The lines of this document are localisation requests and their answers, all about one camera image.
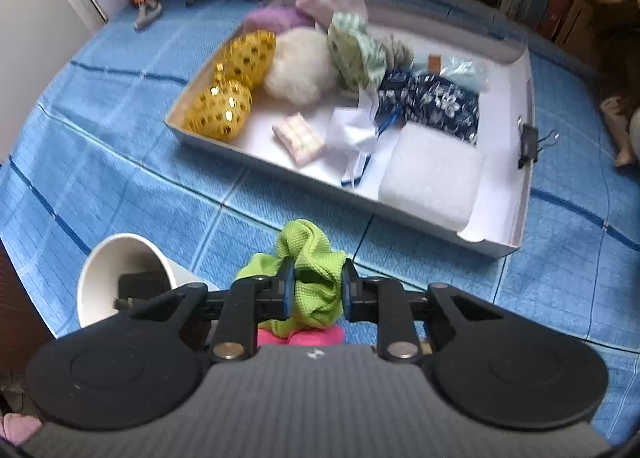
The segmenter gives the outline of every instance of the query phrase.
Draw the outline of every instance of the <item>clear plastic bag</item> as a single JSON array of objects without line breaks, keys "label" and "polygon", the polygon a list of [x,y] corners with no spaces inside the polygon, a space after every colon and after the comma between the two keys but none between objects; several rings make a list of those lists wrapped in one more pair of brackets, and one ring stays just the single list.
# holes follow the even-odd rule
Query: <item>clear plastic bag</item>
[{"label": "clear plastic bag", "polygon": [[483,60],[443,55],[440,76],[473,92],[486,91],[489,88],[489,67]]}]

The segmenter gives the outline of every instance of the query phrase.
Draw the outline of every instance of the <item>white foam block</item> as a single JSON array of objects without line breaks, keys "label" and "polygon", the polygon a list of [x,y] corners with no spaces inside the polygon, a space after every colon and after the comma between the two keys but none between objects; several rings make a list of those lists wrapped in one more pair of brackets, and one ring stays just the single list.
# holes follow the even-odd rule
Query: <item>white foam block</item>
[{"label": "white foam block", "polygon": [[378,199],[459,232],[476,203],[484,154],[468,142],[407,123],[386,166]]}]

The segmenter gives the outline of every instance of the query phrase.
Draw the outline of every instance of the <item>blue tablecloth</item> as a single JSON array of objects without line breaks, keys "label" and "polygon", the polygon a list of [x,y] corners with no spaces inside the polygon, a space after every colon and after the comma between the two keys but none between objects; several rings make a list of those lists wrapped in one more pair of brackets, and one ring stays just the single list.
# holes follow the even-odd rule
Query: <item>blue tablecloth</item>
[{"label": "blue tablecloth", "polygon": [[[467,1],[404,1],[478,32],[526,39]],[[254,5],[163,3],[145,32],[133,31],[135,11],[127,10],[78,52],[38,99],[0,170],[0,237],[56,336],[79,328],[79,272],[107,235],[144,235],[226,288],[251,254],[272,250],[288,220],[308,218],[365,275],[409,288],[450,282],[587,340],[610,371],[595,428],[612,442],[637,429],[640,175],[614,169],[588,85],[549,60],[558,51],[529,37],[538,124],[561,141],[535,167],[524,247],[494,261],[180,145],[162,122],[166,111]],[[372,325],[346,328],[350,343],[374,341]]]}]

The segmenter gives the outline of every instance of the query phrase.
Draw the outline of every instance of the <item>navy floral fabric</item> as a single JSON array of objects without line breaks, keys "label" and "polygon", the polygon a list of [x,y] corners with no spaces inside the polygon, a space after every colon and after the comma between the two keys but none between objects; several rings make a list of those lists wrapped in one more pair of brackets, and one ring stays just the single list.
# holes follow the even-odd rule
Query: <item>navy floral fabric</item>
[{"label": "navy floral fabric", "polygon": [[407,68],[386,72],[378,90],[379,129],[393,121],[418,122],[475,145],[478,139],[478,94],[446,78],[414,75]]}]

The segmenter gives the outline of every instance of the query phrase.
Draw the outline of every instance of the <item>black binder clip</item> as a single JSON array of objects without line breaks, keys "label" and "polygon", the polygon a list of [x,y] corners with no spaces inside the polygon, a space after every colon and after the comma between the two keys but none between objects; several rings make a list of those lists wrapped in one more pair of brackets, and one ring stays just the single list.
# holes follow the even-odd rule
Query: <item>black binder clip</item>
[{"label": "black binder clip", "polygon": [[523,122],[522,117],[518,118],[518,129],[520,130],[518,169],[522,169],[528,162],[537,162],[538,153],[555,145],[560,137],[558,131],[552,129],[549,134],[538,139],[538,128]]}]

